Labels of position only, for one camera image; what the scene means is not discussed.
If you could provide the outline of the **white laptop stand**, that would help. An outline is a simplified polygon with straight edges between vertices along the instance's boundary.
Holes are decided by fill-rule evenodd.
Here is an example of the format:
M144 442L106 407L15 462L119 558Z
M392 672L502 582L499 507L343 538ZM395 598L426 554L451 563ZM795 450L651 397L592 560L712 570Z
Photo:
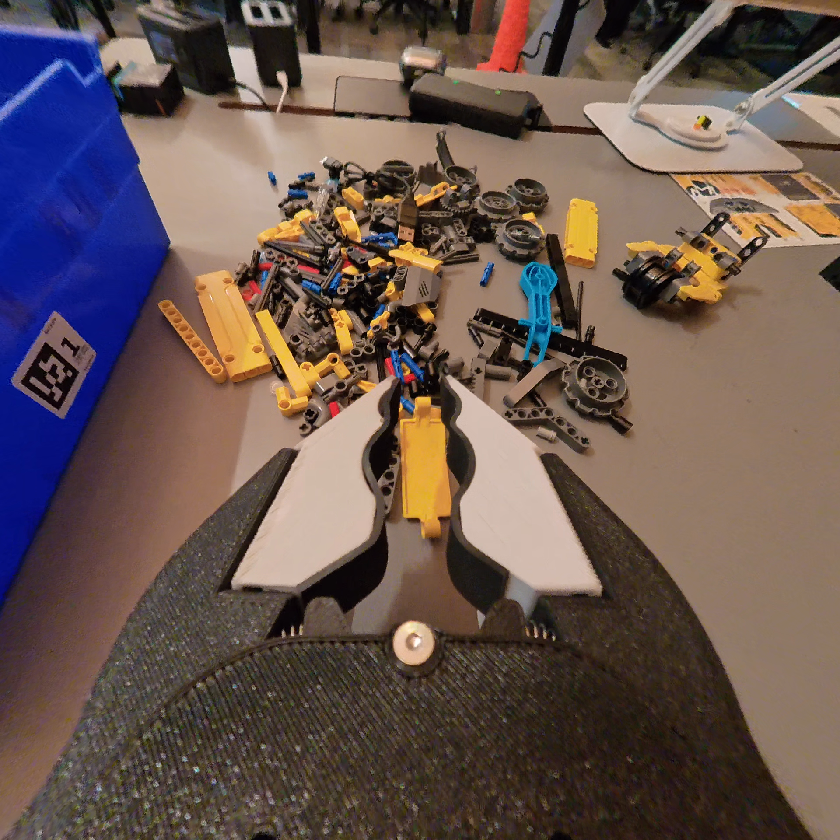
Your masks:
M711 2L698 20L643 75L627 102L595 101L584 115L636 167L666 174L799 172L803 162L749 122L754 113L799 87L839 58L839 38L816 51L734 109L647 104L667 78L714 28L744 2Z

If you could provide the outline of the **long yellow curved panel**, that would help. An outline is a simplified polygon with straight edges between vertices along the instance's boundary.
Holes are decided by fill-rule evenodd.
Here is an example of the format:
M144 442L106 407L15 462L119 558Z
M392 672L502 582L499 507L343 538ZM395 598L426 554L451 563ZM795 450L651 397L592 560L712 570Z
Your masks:
M264 343L230 273L197 276L194 286L229 379L243 382L271 372Z

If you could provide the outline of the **orange traffic cone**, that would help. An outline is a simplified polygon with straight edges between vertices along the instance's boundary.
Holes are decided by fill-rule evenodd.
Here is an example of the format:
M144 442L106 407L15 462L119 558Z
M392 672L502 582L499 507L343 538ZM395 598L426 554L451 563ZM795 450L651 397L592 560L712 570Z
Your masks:
M522 72L520 54L528 36L530 5L529 0L505 2L491 55L477 70Z

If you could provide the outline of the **yellow beam with holes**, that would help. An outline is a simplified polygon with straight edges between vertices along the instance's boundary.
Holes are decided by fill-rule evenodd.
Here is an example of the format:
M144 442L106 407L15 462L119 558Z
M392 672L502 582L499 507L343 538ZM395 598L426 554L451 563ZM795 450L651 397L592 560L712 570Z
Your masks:
M175 304L169 299L164 299L159 301L158 308L183 340L187 348L193 353L198 363L203 367L203 370L215 383L225 383L228 380L226 369L210 349L208 349L204 341L200 339L197 332L181 314Z

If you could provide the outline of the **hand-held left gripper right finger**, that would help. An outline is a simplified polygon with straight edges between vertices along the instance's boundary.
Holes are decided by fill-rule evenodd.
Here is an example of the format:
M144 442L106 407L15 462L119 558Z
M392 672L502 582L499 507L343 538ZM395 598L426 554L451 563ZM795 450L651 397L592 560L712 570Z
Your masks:
M508 599L526 617L544 596L601 597L543 451L452 376L441 382L441 402L458 483L447 541L458 593L481 614Z

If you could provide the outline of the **large grey toy wheel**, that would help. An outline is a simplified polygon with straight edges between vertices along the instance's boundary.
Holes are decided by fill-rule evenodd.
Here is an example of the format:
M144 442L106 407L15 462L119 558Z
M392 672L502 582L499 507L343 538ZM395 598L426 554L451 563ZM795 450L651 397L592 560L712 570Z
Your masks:
M580 414L610 419L619 417L628 398L624 373L600 356L570 362L560 374L563 396Z

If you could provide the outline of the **black and white marker tag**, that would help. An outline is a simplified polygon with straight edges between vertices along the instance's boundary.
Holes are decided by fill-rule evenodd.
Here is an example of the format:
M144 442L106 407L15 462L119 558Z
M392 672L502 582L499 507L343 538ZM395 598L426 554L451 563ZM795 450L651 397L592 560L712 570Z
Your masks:
M96 355L79 332L53 311L10 382L48 412L65 418Z

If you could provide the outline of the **black charger with slots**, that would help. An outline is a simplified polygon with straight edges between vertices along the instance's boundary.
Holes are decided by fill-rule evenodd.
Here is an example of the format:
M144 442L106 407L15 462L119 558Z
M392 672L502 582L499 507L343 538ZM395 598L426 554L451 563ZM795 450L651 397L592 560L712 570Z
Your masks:
M301 85L296 16L281 1L243 1L241 12L253 46L260 82L278 87L277 73L287 75L288 85Z

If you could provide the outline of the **blue plastic bin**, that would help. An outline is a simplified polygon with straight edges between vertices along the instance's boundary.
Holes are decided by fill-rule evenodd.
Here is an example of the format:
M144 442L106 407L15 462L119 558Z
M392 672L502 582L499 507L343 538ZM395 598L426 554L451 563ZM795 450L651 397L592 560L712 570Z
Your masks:
M1 598L170 247L93 37L1 33ZM96 352L58 418L11 378L52 312Z

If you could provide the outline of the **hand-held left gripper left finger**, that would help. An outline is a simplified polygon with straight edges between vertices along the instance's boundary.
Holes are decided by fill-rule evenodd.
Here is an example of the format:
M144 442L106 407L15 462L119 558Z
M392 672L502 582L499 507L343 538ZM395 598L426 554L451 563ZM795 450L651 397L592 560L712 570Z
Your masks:
M400 388L388 377L310 434L296 455L233 575L235 591L316 597L354 608L387 565L385 499Z

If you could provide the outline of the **black power bank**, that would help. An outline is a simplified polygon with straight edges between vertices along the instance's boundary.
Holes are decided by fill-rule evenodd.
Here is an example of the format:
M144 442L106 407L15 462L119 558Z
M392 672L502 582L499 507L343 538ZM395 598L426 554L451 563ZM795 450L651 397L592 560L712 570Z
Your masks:
M415 121L454 123L464 128L518 139L524 131L551 131L541 102L529 91L483 87L428 73L408 92Z

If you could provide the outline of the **yellow panel with tabs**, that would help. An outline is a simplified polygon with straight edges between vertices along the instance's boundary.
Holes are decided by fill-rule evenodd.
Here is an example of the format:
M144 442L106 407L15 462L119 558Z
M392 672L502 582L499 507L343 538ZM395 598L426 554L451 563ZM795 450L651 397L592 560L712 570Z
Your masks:
M419 520L425 539L441 536L441 518L448 518L452 497L446 460L446 431L440 408L419 396L411 416L400 419L402 512Z

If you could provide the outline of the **short yellow curved panel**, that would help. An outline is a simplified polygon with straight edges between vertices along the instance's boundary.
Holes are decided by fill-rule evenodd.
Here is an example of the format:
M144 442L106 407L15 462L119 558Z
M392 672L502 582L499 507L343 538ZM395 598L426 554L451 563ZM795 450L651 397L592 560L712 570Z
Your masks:
M566 264L586 269L595 266L598 219L598 210L593 202L577 197L570 200L563 236Z

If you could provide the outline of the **black battery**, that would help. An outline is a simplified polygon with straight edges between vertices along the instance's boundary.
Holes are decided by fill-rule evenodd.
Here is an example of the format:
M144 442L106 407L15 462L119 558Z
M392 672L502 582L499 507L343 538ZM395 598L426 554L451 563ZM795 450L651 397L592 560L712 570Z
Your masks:
M184 99L184 88L173 64L130 62L111 77L118 108L136 116L170 117Z

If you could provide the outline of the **black charger with screen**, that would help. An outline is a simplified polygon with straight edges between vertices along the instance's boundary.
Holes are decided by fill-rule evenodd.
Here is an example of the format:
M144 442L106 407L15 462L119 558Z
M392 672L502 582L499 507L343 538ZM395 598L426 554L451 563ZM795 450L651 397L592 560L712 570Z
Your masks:
M138 6L137 15L155 61L173 65L185 87L208 95L236 87L218 17L150 4Z

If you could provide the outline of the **pile of toy building pieces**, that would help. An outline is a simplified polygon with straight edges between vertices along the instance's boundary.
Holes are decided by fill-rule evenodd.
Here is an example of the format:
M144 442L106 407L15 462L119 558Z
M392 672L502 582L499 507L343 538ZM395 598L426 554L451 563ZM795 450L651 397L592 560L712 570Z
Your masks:
M439 336L440 296L452 269L480 262L483 244L501 259L549 266L558 277L551 314L562 333L594 344L583 329L581 282L573 294L564 261L564 237L540 217L548 187L529 177L501 190L484 190L475 167L460 167L445 129L437 132L438 159L414 168L390 160L377 170L327 157L329 179L299 175L279 205L284 217L258 236L248 261L230 273L264 343L278 408L309 436L342 410L397 379L401 415L419 396L440 408L441 382L454 377L483 399L487 377L511 382L503 419L534 424L548 440L578 451L590 441L557 414L539 388L573 358L547 349L533 365L524 348L493 338L465 322L477 352L465 361Z

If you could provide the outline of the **small yellow toy assembly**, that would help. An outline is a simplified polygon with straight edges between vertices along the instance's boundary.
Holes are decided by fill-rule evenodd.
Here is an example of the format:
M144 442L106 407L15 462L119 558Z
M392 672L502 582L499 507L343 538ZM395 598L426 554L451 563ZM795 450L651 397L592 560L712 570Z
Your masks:
M628 244L628 260L612 272L622 282L624 298L637 310L660 301L719 302L730 278L769 242L768 237L760 235L740 251L732 252L715 238L729 220L728 213L719 213L701 230L678 228L678 246L650 240Z

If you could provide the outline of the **long black toy beam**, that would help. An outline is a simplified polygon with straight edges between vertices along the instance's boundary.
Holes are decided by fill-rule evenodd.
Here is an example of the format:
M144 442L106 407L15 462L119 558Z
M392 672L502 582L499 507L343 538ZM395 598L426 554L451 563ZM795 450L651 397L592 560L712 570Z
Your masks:
M480 333L493 338L506 336L512 343L525 348L529 330L517 319L497 312L478 308L473 318L467 321ZM572 338L565 332L554 333L549 337L549 350L573 358L597 357L612 362L621 371L627 370L627 357L621 353L595 346L591 342Z

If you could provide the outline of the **light blue plastic piece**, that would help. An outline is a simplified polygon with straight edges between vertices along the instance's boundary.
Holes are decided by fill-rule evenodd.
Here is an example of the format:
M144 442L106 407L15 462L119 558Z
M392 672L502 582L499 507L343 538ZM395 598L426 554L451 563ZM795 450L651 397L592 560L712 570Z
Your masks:
M524 360L529 359L532 346L538 351L533 365L543 362L552 336L563 330L562 326L553 324L551 314L551 295L557 284L554 270L536 261L529 262L521 273L520 288L528 300L528 317L518 324L528 328Z

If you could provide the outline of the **printed instruction sheet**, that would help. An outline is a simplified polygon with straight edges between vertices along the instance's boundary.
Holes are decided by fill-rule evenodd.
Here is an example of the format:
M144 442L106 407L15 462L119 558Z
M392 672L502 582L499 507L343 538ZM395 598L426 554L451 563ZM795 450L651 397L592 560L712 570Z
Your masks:
M839 243L838 190L809 172L672 178L709 217L730 216L720 232L738 246L757 236L767 248Z

